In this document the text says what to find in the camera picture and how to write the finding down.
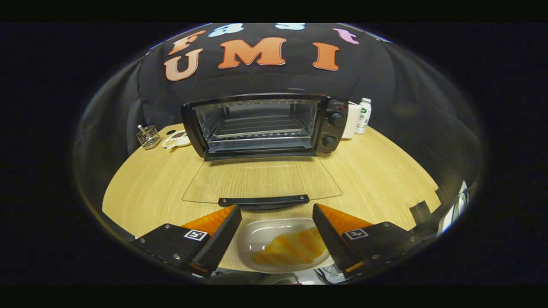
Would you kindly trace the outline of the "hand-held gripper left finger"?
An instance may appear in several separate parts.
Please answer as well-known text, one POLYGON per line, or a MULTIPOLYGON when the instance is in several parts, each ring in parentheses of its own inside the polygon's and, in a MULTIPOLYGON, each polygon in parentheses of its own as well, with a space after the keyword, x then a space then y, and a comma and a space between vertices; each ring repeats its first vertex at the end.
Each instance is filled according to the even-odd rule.
POLYGON ((208 278, 218 268, 241 222, 231 205, 184 225, 166 223, 131 244, 180 271, 208 278))

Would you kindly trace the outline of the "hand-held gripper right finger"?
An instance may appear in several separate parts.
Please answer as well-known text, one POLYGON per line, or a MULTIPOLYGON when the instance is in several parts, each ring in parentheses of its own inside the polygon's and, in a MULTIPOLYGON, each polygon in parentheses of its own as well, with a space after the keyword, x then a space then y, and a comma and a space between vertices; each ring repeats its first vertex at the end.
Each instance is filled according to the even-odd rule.
POLYGON ((429 242, 391 222, 366 222, 319 203, 313 205, 313 221, 345 278, 378 275, 429 242))

